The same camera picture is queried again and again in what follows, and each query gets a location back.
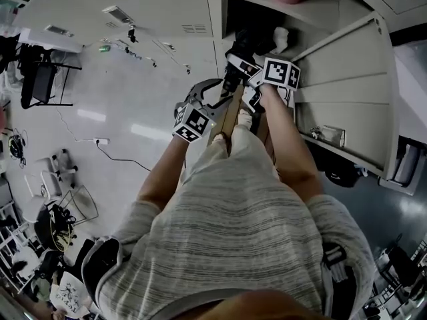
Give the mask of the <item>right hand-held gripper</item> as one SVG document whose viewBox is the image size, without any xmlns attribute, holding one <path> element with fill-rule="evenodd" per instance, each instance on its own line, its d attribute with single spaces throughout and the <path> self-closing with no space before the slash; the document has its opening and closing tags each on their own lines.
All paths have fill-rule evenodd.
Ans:
<svg viewBox="0 0 427 320">
<path fill-rule="evenodd" d="M 281 59 L 265 58 L 264 66 L 250 63 L 233 53 L 226 55 L 226 78 L 245 79 L 242 101 L 251 112 L 261 112 L 261 91 L 263 84 L 275 85 L 287 93 L 298 89 L 301 70 L 293 63 Z"/>
</svg>

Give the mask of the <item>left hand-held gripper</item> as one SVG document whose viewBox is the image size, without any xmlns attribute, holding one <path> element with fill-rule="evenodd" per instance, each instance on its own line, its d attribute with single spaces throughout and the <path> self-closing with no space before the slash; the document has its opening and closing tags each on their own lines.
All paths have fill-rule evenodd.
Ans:
<svg viewBox="0 0 427 320">
<path fill-rule="evenodd" d="M 193 143 L 206 135 L 215 125 L 216 121 L 227 110 L 233 96 L 227 96 L 216 104 L 203 104 L 204 93 L 218 86 L 223 79 L 206 79 L 196 83 L 187 94 L 185 101 L 175 105 L 175 122 L 173 135 L 181 137 L 188 143 Z"/>
</svg>

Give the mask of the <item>white cloth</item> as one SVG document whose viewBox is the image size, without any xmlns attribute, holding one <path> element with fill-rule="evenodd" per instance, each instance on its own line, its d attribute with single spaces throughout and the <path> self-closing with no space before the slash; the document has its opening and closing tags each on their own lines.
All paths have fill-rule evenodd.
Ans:
<svg viewBox="0 0 427 320">
<path fill-rule="evenodd" d="M 279 55 L 288 47 L 289 31 L 283 27 L 276 27 L 273 34 L 273 42 L 275 47 L 270 51 L 274 55 Z"/>
</svg>

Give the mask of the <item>person's right forearm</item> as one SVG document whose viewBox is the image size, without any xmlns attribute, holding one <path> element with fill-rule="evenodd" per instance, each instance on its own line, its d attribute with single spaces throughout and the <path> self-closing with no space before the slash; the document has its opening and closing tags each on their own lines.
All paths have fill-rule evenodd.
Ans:
<svg viewBox="0 0 427 320">
<path fill-rule="evenodd" d="M 280 180 L 304 202 L 323 193 L 315 161 L 277 89 L 260 86 Z"/>
</svg>

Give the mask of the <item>person's left forearm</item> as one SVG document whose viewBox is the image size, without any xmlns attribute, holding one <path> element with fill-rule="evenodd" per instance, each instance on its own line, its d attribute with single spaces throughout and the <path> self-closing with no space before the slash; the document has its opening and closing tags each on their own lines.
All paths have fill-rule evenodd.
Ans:
<svg viewBox="0 0 427 320">
<path fill-rule="evenodd" d="M 189 143 L 174 135 L 163 155 L 143 182 L 136 201 L 156 205 L 160 210 L 173 197 Z"/>
</svg>

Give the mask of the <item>locker door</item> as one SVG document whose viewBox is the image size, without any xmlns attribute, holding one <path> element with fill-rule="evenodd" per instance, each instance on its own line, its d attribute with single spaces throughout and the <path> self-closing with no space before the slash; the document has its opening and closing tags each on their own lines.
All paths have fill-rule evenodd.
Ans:
<svg viewBox="0 0 427 320">
<path fill-rule="evenodd" d="M 384 19 L 376 12 L 301 52 L 294 121 L 302 137 L 388 180 L 399 139 L 398 77 Z M 344 147 L 318 141 L 315 126 L 346 131 Z"/>
</svg>

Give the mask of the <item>wooden slat platform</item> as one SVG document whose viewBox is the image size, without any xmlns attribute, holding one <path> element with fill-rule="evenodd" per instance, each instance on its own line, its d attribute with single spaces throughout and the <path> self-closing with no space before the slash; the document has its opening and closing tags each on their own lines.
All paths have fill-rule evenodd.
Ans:
<svg viewBox="0 0 427 320">
<path fill-rule="evenodd" d="M 228 105 L 227 109 L 222 113 L 219 120 L 217 121 L 216 126 L 211 130 L 209 134 L 208 144 L 210 145 L 213 141 L 213 138 L 218 133 L 224 133 L 227 139 L 227 151 L 228 155 L 232 149 L 231 136 L 234 130 L 234 126 L 238 123 L 238 113 L 245 104 L 242 101 L 244 94 L 244 86 L 238 85 L 236 91 L 233 94 L 233 99 Z M 274 149 L 272 145 L 272 140 L 270 136 L 270 131 L 268 129 L 268 122 L 266 119 L 266 114 L 256 114 L 254 117 L 251 132 L 264 144 L 267 154 L 270 156 L 272 163 L 274 164 L 274 175 L 279 177 L 276 167 L 276 158 L 274 155 Z"/>
</svg>

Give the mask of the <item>person's right shoe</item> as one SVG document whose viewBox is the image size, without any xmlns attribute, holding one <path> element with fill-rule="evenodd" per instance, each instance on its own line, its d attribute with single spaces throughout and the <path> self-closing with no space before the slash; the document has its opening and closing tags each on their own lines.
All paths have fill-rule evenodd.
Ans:
<svg viewBox="0 0 427 320">
<path fill-rule="evenodd" d="M 252 123 L 252 114 L 245 109 L 240 109 L 238 113 L 238 125 L 246 128 L 249 131 L 252 127 Z"/>
</svg>

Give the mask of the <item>person's beige trousers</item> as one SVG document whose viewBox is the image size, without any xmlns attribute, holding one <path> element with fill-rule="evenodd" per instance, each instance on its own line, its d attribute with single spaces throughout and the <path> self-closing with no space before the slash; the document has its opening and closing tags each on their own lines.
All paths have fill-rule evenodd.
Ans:
<svg viewBox="0 0 427 320">
<path fill-rule="evenodd" d="M 232 159 L 244 162 L 244 167 L 254 166 L 256 170 L 279 178 L 276 167 L 268 155 L 264 144 L 246 125 L 237 124 L 232 133 L 232 147 L 228 154 L 226 141 L 213 141 L 201 154 L 195 164 L 183 171 L 180 183 L 184 184 L 194 173 L 213 165 L 216 162 L 231 164 Z"/>
</svg>

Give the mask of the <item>person's grey striped shirt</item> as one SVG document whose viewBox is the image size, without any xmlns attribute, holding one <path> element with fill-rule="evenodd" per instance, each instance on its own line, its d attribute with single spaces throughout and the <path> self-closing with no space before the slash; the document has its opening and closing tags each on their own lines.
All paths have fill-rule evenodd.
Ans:
<svg viewBox="0 0 427 320">
<path fill-rule="evenodd" d="M 126 260 L 95 296 L 113 320 L 151 319 L 230 289 L 275 289 L 322 312 L 325 243 L 346 252 L 356 278 L 353 311 L 374 278 L 370 246 L 342 203 L 329 195 L 302 201 L 270 170 L 234 158 L 192 173 L 164 209 L 136 201 L 113 238 Z"/>
</svg>

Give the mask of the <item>black bin bag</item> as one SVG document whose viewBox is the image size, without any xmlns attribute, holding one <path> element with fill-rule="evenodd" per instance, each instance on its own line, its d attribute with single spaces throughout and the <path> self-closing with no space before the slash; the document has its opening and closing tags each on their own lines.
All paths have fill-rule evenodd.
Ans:
<svg viewBox="0 0 427 320">
<path fill-rule="evenodd" d="M 363 168 L 334 153 L 316 154 L 314 160 L 318 170 L 324 172 L 329 181 L 341 187 L 353 188 L 364 176 Z"/>
</svg>

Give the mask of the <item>black folding table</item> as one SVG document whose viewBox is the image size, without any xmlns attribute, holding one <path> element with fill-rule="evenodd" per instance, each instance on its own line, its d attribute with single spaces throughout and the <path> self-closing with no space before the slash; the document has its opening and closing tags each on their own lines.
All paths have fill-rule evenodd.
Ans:
<svg viewBox="0 0 427 320">
<path fill-rule="evenodd" d="M 70 70 L 81 71 L 80 65 L 70 65 L 64 62 L 54 62 L 51 59 L 53 50 L 41 46 L 23 44 L 19 52 L 19 70 L 23 74 L 20 104 L 23 109 L 37 106 L 72 107 L 72 103 L 64 103 L 65 84 Z M 59 69 L 65 69 L 63 87 L 59 102 L 51 102 L 53 84 Z"/>
</svg>

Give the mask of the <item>white office chair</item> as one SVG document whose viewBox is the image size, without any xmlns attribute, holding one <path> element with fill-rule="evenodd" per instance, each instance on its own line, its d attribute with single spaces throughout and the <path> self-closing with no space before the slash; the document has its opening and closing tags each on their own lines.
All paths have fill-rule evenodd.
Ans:
<svg viewBox="0 0 427 320">
<path fill-rule="evenodd" d="M 44 206 L 60 200 L 69 189 L 77 185 L 77 165 L 67 149 L 34 161 L 29 172 L 24 175 L 30 200 L 23 207 L 23 218 L 36 223 Z"/>
</svg>

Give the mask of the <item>grey printer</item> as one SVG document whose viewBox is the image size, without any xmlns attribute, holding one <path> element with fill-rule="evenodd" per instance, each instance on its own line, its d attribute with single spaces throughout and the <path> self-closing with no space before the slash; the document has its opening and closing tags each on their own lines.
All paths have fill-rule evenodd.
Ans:
<svg viewBox="0 0 427 320">
<path fill-rule="evenodd" d="M 395 167 L 388 180 L 378 179 L 378 185 L 413 196 L 426 162 L 425 146 L 413 139 L 399 136 Z"/>
</svg>

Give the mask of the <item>person's chin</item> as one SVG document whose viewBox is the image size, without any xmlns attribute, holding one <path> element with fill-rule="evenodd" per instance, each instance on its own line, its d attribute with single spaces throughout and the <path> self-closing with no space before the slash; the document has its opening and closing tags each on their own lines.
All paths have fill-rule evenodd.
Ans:
<svg viewBox="0 0 427 320">
<path fill-rule="evenodd" d="M 218 303 L 195 320 L 332 320 L 279 291 L 249 291 Z"/>
</svg>

